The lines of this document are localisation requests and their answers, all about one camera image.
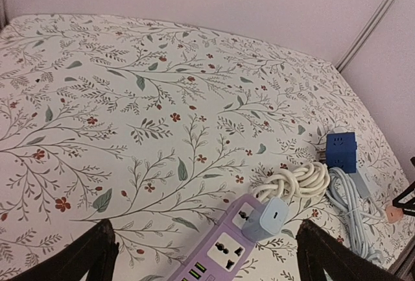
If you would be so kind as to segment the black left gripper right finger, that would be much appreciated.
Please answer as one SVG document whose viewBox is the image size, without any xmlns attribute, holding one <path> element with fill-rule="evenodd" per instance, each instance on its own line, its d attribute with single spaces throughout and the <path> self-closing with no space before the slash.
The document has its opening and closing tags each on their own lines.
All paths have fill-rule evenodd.
<svg viewBox="0 0 415 281">
<path fill-rule="evenodd" d="M 301 280 L 399 280 L 361 258 L 313 221 L 304 219 L 296 235 Z"/>
</svg>

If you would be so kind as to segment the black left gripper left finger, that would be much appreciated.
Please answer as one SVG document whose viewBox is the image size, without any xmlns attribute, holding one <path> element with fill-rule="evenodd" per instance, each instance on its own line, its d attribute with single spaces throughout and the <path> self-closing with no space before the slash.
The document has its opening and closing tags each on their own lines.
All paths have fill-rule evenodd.
<svg viewBox="0 0 415 281">
<path fill-rule="evenodd" d="M 112 280 L 119 244 L 108 219 L 99 221 L 64 250 L 12 280 Z"/>
</svg>

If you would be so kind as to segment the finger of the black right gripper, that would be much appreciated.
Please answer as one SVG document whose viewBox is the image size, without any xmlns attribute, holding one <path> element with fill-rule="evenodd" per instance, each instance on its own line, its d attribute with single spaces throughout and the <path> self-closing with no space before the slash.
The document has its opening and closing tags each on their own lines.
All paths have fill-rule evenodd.
<svg viewBox="0 0 415 281">
<path fill-rule="evenodd" d="M 400 193 L 395 199 L 392 200 L 392 206 L 395 208 L 399 208 L 402 210 L 404 215 L 409 215 L 414 217 L 414 201 L 415 198 L 412 197 L 407 201 L 403 201 L 409 195 L 414 194 L 415 183 L 411 183 L 407 189 L 405 189 L 402 193 Z"/>
</svg>

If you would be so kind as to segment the pink small charger plug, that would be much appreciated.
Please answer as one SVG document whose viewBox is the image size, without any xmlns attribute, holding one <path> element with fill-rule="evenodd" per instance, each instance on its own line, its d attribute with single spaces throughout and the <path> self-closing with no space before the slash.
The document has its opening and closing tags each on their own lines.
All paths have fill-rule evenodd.
<svg viewBox="0 0 415 281">
<path fill-rule="evenodd" d="M 388 206 L 385 210 L 386 218 L 389 223 L 396 223 L 403 218 L 403 210 L 395 206 Z"/>
</svg>

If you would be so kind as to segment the light blue charger plug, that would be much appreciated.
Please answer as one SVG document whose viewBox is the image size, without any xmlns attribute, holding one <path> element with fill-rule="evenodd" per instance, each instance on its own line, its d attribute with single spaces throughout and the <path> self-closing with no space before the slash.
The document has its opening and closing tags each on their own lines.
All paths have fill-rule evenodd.
<svg viewBox="0 0 415 281">
<path fill-rule="evenodd" d="M 276 236 L 289 213 L 289 206 L 280 198 L 273 197 L 255 208 L 242 227 L 242 234 L 252 242 Z"/>
</svg>

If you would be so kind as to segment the dark blue cube socket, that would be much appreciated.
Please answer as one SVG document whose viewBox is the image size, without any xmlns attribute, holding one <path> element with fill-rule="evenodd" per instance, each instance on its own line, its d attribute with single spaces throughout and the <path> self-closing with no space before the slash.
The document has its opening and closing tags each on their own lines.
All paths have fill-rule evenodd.
<svg viewBox="0 0 415 281">
<path fill-rule="evenodd" d="M 357 142 L 354 132 L 330 133 L 326 138 L 326 164 L 350 174 L 357 172 Z"/>
</svg>

